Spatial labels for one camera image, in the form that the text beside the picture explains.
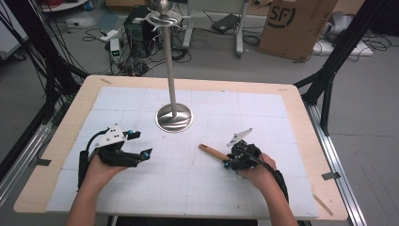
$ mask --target power strip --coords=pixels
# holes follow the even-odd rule
[[[116,36],[117,34],[118,34],[117,30],[111,30],[110,32],[106,33],[106,36],[102,36],[100,38],[100,40],[108,41],[108,40],[112,39],[112,37]]]

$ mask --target computer tower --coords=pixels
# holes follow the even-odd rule
[[[136,5],[133,7],[126,21],[123,23],[128,43],[133,51],[135,57],[149,57],[151,49],[158,42],[158,39],[154,39],[158,32],[154,29],[154,26],[146,21],[138,21],[136,18],[145,18],[149,10],[146,6]]]

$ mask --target floor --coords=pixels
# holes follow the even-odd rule
[[[91,15],[100,20],[104,11],[104,7],[99,7]],[[207,20],[202,14],[196,24],[209,27]],[[117,28],[122,22],[123,19],[118,19],[114,26]],[[245,26],[263,24],[263,18],[254,17],[248,19]],[[82,41],[85,35],[85,30],[63,33],[70,52],[87,71],[109,73],[106,71],[109,54],[104,44]],[[399,38],[389,39],[399,44]],[[290,59],[260,54],[256,47],[247,44],[244,44],[242,57],[238,58],[233,53],[234,46],[234,37],[196,30],[189,48],[192,58],[186,63],[173,64],[175,78],[293,84],[317,72],[327,59],[325,56],[312,56],[305,63],[295,63]],[[399,221],[398,57],[399,49],[390,47],[387,51],[374,51],[372,56],[362,56],[357,62],[346,60],[336,76],[332,92],[330,136],[368,225],[393,226]],[[166,77],[165,64],[143,76]],[[43,103],[40,81],[30,60],[0,63],[0,126],[3,128],[0,160],[4,159]],[[59,225],[65,221],[66,215],[26,215],[13,211],[13,203],[31,170],[30,167],[27,169],[1,206],[1,225]],[[105,225],[105,222],[105,217],[98,217],[97,225]],[[351,225],[349,221],[313,221],[312,224]]]

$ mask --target cardboard box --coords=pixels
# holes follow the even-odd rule
[[[135,5],[150,6],[151,0],[105,0],[105,4],[109,7],[133,7]]]
[[[258,51],[305,61],[338,0],[274,0]]]

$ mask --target vertical metal rod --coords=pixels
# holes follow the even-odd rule
[[[168,84],[169,84],[169,96],[170,96],[170,106],[172,108],[172,116],[176,117],[176,94],[174,88],[173,80],[173,68],[172,68],[172,51],[170,45],[170,27],[162,27],[162,33],[164,33],[164,50],[165,50],[165,61],[167,63],[168,70]]]

